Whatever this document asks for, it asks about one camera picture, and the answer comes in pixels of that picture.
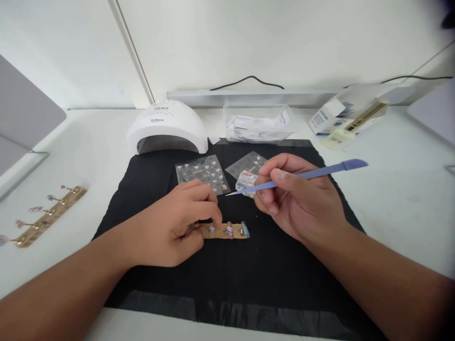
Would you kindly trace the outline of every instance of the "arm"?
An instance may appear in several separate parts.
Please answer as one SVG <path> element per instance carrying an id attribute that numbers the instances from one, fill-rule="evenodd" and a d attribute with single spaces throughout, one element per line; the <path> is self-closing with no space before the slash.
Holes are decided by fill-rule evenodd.
<path id="1" fill-rule="evenodd" d="M 278 188 L 257 192 L 256 205 L 332 272 L 387 338 L 434 336 L 454 282 L 353 228 L 328 177 L 293 174 L 315 168 L 295 155 L 270 159 L 257 184 L 272 179 Z"/>
<path id="2" fill-rule="evenodd" d="M 194 180 L 112 228 L 0 301 L 0 335 L 12 340 L 83 340 L 121 277 L 136 265 L 176 266 L 204 243 L 188 225 L 212 218 L 217 198 Z"/>

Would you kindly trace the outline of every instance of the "black mat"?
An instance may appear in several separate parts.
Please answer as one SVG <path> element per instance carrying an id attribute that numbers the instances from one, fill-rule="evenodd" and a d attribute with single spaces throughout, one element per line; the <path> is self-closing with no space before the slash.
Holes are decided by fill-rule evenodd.
<path id="1" fill-rule="evenodd" d="M 292 153 L 318 167 L 324 161 L 307 140 L 284 144 L 211 145 L 226 168 L 251 151 L 270 159 Z M 166 195 L 177 185 L 175 164 L 202 155 L 180 150 L 134 156 L 94 238 Z M 231 188 L 236 180 L 226 174 Z M 346 199 L 347 220 L 363 231 Z M 206 240 L 176 268 L 135 267 L 106 306 L 225 326 L 326 337 L 383 340 L 379 329 L 332 274 L 302 244 L 284 233 L 245 196 L 218 196 L 223 221 L 246 221 L 248 240 Z"/>

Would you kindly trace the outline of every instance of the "white table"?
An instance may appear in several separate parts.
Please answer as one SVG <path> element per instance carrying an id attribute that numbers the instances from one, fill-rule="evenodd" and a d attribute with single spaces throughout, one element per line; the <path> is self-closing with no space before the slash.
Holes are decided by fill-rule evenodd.
<path id="1" fill-rule="evenodd" d="M 223 137 L 221 109 L 196 110 L 210 136 Z M 313 109 L 293 109 L 300 132 L 327 165 L 352 158 L 370 166 L 334 175 L 363 228 L 399 253 L 454 278 L 455 149 L 393 107 L 387 116 L 344 150 L 320 144 L 306 121 Z M 0 234 L 16 237 L 16 219 L 33 222 L 33 206 L 50 206 L 46 195 L 81 185 L 87 194 L 28 249 L 12 243 L 0 248 L 0 297 L 86 245 L 94 235 L 131 158 L 126 131 L 139 110 L 72 110 L 37 150 L 51 156 L 0 203 Z M 301 340 L 297 336 L 255 332 L 170 317 L 103 309 L 89 340 Z"/>

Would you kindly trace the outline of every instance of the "clear plastic box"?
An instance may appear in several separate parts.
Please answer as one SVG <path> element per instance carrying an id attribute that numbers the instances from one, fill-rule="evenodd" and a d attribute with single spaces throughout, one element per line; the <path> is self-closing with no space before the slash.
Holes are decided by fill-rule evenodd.
<path id="1" fill-rule="evenodd" d="M 237 124 L 238 116 L 246 117 L 248 124 L 254 123 L 244 129 L 245 125 Z M 225 104 L 223 119 L 230 142 L 278 144 L 298 131 L 294 114 L 285 104 Z"/>

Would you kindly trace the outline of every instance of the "blue tool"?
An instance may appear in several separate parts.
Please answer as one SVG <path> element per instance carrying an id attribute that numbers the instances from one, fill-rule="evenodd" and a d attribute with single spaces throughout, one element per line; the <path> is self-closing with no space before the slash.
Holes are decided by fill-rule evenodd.
<path id="1" fill-rule="evenodd" d="M 351 160 L 343 161 L 342 163 L 339 163 L 339 164 L 336 164 L 333 166 L 318 168 L 315 170 L 310 170 L 308 172 L 300 173 L 300 174 L 297 174 L 297 176 L 300 176 L 301 178 L 312 179 L 312 178 L 317 178 L 320 176 L 336 173 L 339 171 L 350 171 L 353 169 L 362 168 L 362 167 L 366 167 L 366 166 L 368 166 L 368 163 L 366 163 L 363 160 L 351 159 Z M 258 185 L 258 186 L 243 189 L 243 190 L 240 190 L 240 191 L 237 191 L 234 193 L 226 194 L 226 197 L 230 196 L 230 195 L 234 195 L 234 194 L 242 194 L 242 193 L 246 193 L 246 192 L 253 192 L 253 191 L 260 190 L 260 189 L 273 188 L 273 187 L 277 187 L 276 184 L 273 181 L 269 181 L 269 182 L 263 183 L 262 185 Z"/>

